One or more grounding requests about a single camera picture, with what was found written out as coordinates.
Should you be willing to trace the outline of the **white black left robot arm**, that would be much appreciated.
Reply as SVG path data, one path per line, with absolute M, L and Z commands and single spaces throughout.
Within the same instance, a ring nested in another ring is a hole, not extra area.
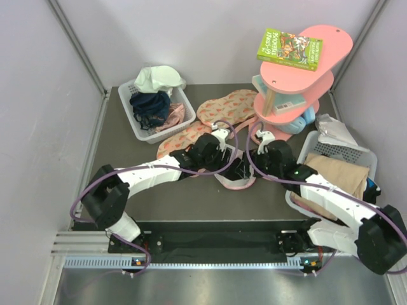
M 81 202 L 97 228 L 115 234 L 131 252 L 139 251 L 144 237 L 125 207 L 135 194 L 166 182 L 175 182 L 197 173 L 217 173 L 230 181 L 249 176 L 242 151 L 225 143 L 227 133 L 218 130 L 201 135 L 185 149 L 135 167 L 114 169 L 103 166 L 89 184 Z

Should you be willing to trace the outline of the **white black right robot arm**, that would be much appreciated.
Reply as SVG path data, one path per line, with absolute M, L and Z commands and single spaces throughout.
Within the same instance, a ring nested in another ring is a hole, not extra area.
M 406 272 L 393 269 L 406 256 L 406 226 L 398 209 L 392 205 L 378 207 L 346 193 L 317 170 L 298 163 L 283 140 L 266 141 L 245 153 L 256 174 L 316 203 L 342 222 L 313 219 L 297 235 L 302 250 L 309 252 L 317 246 L 339 250 L 378 275 Z

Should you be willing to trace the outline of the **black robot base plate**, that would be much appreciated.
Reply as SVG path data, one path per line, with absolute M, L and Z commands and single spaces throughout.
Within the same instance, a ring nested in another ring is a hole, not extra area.
M 156 264 L 286 262 L 294 255 L 317 258 L 330 251 L 303 244 L 302 220 L 141 221 L 136 244 Z

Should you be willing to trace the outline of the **white mesh pink-trim laundry bag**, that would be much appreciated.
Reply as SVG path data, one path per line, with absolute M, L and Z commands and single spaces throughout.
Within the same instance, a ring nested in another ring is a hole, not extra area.
M 231 157 L 234 155 L 235 152 L 237 152 L 237 154 L 234 159 L 240 158 L 242 155 L 246 155 L 246 153 L 243 152 L 242 150 L 236 149 L 235 147 L 227 144 L 226 151 L 224 154 L 224 156 L 226 157 L 226 160 L 225 160 L 226 163 L 228 163 L 230 161 Z M 225 188 L 235 190 L 235 191 L 247 189 L 248 187 L 252 186 L 254 184 L 254 182 L 256 181 L 255 176 L 251 179 L 242 179 L 242 180 L 236 180 L 236 181 L 230 181 L 230 180 L 226 179 L 225 177 L 222 176 L 222 173 L 215 174 L 214 176 Z

